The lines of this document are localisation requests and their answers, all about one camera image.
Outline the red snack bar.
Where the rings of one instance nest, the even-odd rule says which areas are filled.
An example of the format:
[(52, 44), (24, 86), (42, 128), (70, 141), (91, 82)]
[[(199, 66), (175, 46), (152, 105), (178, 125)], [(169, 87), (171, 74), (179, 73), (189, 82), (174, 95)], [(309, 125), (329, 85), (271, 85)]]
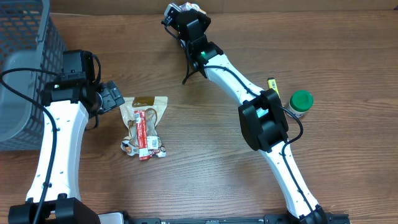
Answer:
[(134, 119), (136, 122), (139, 159), (141, 161), (146, 161), (150, 158), (150, 153), (147, 145), (146, 112), (144, 110), (135, 110)]

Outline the yellow highlighter black cap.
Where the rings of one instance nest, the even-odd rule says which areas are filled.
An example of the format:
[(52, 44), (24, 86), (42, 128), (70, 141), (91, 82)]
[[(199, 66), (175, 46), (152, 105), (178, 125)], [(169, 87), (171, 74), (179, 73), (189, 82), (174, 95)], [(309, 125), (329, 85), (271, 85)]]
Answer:
[(269, 89), (273, 89), (278, 95), (279, 95), (279, 90), (277, 87), (277, 83), (274, 77), (270, 77), (267, 79), (267, 84)]

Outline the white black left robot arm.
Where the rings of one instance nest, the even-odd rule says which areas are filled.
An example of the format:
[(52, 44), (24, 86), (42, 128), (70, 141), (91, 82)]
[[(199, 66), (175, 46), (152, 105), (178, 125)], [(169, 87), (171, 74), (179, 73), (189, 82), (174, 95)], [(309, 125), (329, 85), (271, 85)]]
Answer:
[(44, 114), (44, 135), (39, 163), (25, 203), (9, 209), (8, 222), (129, 223), (126, 212), (97, 214), (80, 199), (78, 173), (81, 144), (91, 118), (97, 119), (124, 104), (115, 82), (101, 82), (98, 57), (86, 50), (63, 53), (61, 72), (45, 84), (37, 102), (9, 86), (17, 96)]

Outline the orange snack packet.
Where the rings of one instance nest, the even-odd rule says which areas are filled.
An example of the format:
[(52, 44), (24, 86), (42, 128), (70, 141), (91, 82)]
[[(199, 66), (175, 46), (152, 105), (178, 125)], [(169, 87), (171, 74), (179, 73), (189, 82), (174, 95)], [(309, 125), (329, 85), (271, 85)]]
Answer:
[(180, 5), (180, 8), (183, 11), (189, 11), (191, 9), (194, 9), (194, 10), (206, 15), (206, 12), (204, 10), (202, 10), (198, 4), (195, 4), (195, 3), (186, 2), (182, 5)]

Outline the green lid jar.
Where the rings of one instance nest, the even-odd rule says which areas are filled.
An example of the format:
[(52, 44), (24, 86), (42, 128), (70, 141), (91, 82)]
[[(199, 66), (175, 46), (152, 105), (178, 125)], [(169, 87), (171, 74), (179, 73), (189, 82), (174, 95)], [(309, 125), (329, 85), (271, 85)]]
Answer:
[(285, 108), (296, 117), (301, 118), (313, 106), (313, 102), (313, 96), (309, 91), (299, 90), (286, 102)]

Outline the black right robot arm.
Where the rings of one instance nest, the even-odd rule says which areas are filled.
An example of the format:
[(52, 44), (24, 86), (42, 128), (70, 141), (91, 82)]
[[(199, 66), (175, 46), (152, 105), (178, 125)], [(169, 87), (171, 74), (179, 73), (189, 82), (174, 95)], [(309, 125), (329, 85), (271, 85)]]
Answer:
[(279, 94), (250, 82), (224, 52), (208, 41), (205, 31), (211, 19), (200, 9), (169, 4), (164, 25), (173, 27), (185, 51), (186, 78), (200, 72), (238, 104), (241, 132), (248, 146), (259, 151), (269, 164), (285, 198), (289, 223), (327, 223), (328, 218), (309, 191), (292, 155), (286, 115)]

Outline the teal tissue packet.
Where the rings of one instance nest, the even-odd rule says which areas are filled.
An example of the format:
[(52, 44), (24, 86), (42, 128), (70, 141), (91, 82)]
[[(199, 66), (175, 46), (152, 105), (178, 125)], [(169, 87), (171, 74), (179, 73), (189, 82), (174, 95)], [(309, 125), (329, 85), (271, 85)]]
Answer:
[(268, 112), (269, 112), (268, 109), (258, 108), (256, 110), (256, 114), (257, 114), (258, 118), (261, 118), (262, 116), (266, 115)]

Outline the brown transparent snack bag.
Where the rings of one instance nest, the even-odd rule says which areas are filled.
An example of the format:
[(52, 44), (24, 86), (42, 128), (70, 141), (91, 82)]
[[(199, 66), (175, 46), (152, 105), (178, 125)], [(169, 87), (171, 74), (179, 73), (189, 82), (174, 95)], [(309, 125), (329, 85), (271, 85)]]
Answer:
[(125, 103), (121, 105), (120, 111), (123, 122), (128, 128), (129, 136), (125, 137), (133, 149), (138, 149), (139, 143), (137, 139), (136, 117), (135, 111), (142, 110), (146, 116), (146, 133), (147, 137), (157, 136), (156, 127), (162, 119), (168, 105), (167, 96), (140, 96), (124, 98)]

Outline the white patterned wrapper packet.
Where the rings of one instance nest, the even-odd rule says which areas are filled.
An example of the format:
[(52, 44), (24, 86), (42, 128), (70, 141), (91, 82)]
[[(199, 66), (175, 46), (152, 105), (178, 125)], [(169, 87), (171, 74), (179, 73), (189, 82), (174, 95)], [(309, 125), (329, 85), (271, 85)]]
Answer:
[(150, 157), (165, 157), (166, 150), (158, 136), (147, 137), (147, 149), (139, 149), (137, 138), (126, 137), (121, 142), (121, 149), (129, 156), (138, 155), (140, 159), (148, 159)]

